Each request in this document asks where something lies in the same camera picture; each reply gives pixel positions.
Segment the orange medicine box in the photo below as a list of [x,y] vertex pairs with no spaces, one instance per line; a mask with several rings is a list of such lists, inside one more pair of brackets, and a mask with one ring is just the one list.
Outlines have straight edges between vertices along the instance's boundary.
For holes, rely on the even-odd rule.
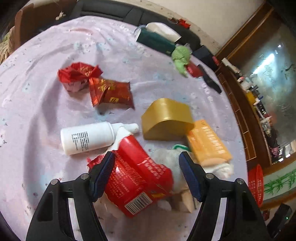
[[193,129],[187,133],[187,140],[196,163],[202,167],[216,166],[232,160],[229,150],[205,120],[194,123]]

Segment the gold box lid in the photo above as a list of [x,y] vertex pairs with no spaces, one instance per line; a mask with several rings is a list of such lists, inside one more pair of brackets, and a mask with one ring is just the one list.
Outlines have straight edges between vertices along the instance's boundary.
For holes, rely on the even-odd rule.
[[145,140],[179,140],[194,127],[190,107],[169,98],[152,102],[141,119]]

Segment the red paper package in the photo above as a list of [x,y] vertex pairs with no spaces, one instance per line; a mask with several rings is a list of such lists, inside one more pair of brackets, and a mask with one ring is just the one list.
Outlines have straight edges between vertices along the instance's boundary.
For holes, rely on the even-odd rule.
[[155,163],[133,135],[122,138],[112,153],[115,164],[105,194],[126,216],[134,217],[171,195],[174,184],[171,170]]

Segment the white plastic bottle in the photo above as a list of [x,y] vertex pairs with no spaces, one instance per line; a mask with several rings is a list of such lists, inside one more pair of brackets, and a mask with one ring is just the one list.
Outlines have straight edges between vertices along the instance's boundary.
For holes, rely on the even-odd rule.
[[130,133],[138,133],[136,123],[92,123],[82,126],[63,128],[60,131],[61,144],[66,155],[74,155],[112,145],[119,128]]

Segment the black leather sofa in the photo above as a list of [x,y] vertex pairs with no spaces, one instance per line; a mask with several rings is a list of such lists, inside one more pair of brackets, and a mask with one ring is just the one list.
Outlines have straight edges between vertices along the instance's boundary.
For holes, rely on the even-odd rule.
[[160,22],[169,26],[181,36],[177,43],[182,45],[189,44],[193,51],[201,48],[200,38],[191,30],[173,23],[168,17],[131,4],[118,1],[78,1],[69,19],[72,20],[81,16],[100,16],[134,26],[147,25],[150,22]]

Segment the red flat pouch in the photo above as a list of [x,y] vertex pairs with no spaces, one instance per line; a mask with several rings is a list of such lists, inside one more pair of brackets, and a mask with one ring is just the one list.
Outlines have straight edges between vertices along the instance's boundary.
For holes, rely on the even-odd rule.
[[203,73],[200,70],[200,68],[192,62],[186,65],[186,69],[189,72],[189,74],[194,78],[199,78],[203,76]]

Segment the green crumpled cloth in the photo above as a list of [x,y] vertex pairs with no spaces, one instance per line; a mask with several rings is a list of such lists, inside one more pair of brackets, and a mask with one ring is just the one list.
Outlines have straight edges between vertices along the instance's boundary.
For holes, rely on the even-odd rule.
[[176,70],[184,77],[188,76],[186,66],[189,64],[190,58],[191,51],[186,46],[182,45],[175,47],[171,54],[171,59]]

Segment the white knit glove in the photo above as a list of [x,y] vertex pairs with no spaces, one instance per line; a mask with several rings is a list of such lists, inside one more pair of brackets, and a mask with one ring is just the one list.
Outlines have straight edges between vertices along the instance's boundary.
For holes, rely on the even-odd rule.
[[[189,189],[179,165],[179,155],[182,151],[185,150],[182,148],[170,150],[161,148],[155,149],[150,155],[155,163],[162,164],[171,170],[174,181],[172,192],[175,194]],[[213,173],[218,178],[225,180],[234,173],[233,165],[227,162],[202,167],[206,173]]]

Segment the dark red candy packet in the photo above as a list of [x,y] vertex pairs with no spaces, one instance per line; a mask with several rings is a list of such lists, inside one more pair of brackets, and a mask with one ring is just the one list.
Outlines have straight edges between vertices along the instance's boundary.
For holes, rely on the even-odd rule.
[[134,108],[129,82],[119,82],[104,78],[89,79],[90,97],[93,106],[102,103],[124,104]]

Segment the black toy pistol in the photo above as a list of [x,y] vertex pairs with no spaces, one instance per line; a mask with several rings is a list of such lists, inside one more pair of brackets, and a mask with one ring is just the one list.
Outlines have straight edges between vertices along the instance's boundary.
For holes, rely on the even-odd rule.
[[215,90],[218,94],[221,94],[222,90],[221,90],[220,86],[207,74],[207,72],[204,70],[203,66],[201,64],[199,64],[197,67],[201,71],[203,80],[208,85],[208,87]]

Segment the wooden brick-pattern counter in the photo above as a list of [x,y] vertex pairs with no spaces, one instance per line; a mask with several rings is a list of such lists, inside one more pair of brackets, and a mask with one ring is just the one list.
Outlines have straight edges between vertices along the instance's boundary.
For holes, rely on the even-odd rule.
[[259,118],[250,105],[245,91],[237,82],[234,73],[224,64],[221,63],[215,73],[235,114],[244,145],[248,170],[258,164],[262,169],[270,167],[271,156],[268,145]]

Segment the red knot ornament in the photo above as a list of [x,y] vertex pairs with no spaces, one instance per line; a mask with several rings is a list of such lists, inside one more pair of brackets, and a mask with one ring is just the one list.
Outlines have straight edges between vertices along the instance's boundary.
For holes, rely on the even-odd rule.
[[191,27],[191,25],[187,23],[184,19],[170,18],[168,19],[168,21],[172,24],[182,26],[185,29],[189,29]]

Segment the red plastic waste basket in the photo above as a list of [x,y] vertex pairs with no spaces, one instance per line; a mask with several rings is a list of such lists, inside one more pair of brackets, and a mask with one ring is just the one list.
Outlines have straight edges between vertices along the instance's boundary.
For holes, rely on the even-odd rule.
[[248,171],[248,187],[258,207],[262,206],[264,197],[263,171],[259,164]]

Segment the green tissue box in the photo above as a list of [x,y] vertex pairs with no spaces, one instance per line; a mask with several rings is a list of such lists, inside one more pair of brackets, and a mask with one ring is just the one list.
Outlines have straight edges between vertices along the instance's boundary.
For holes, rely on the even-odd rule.
[[160,22],[138,26],[134,31],[135,40],[155,51],[171,56],[181,35]]

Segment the red foil wrapper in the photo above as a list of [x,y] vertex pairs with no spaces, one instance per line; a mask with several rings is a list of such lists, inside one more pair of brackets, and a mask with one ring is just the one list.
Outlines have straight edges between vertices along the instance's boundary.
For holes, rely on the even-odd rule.
[[89,79],[98,78],[103,71],[98,65],[92,66],[82,62],[58,70],[58,79],[68,92],[79,92],[88,86]]

